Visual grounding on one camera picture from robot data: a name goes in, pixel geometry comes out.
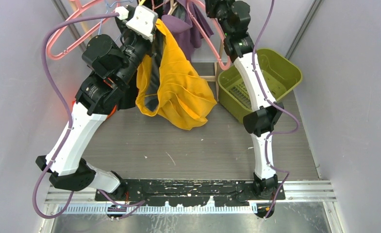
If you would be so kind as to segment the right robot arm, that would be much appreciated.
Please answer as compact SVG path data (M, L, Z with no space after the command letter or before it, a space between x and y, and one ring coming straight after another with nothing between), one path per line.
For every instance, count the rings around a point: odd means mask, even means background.
M214 19L224 33L224 49L238 70L251 104L251 113L243 117L255 154L253 190L259 199L278 192L279 183L273 169L271 133L283 109L270 93L259 69L254 43L248 33L250 6L241 0L207 0L206 15Z

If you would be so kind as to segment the pink plastic hanger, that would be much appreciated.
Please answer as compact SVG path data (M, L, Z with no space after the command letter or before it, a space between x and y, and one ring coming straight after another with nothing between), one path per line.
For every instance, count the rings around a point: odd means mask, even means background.
M210 50L212 51L212 54L216 58L217 64L219 65L219 67L222 70L229 69L231 67L231 65L232 65L230 57L227 55L227 62L223 63L222 55L217 51L217 49L215 48L215 46L211 42L209 36L207 35L206 31L203 29L203 27L196 20L195 16L192 14L192 12L190 10L190 3L194 3L196 6L202 8L203 10L207 9L206 8L206 4L203 3L200 0L187 0L186 3L185 3L185 6L186 6L186 10L187 10L187 12L188 12L192 22L196 25L198 31L201 33L202 37L205 39L205 41L207 42L208 46L210 47ZM225 34L224 34L223 30L221 29L218 21L215 18L211 18L211 21L213 22L213 25L215 26L216 31L217 31L220 39L221 39L221 45L224 45Z

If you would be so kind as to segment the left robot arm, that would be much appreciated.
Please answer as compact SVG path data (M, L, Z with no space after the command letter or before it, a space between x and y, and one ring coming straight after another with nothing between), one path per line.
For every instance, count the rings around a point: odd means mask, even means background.
M121 200L126 194L122 178L94 167L82 155L99 126L133 91L136 71L151 52L158 14L143 5L128 5L117 7L107 17L115 19L126 42L118 46L106 34L88 42L82 59L92 71L82 82L73 106L66 108L69 121L57 143L50 153L38 156L36 164L50 173L50 183L57 189L91 187Z

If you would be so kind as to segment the yellow skirt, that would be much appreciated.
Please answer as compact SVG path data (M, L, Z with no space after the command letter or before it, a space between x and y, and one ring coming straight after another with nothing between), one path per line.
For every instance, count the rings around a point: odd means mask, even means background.
M139 111L150 117L160 115L182 130L205 125L216 105L213 92L160 19L152 51L156 54L145 55L137 68Z

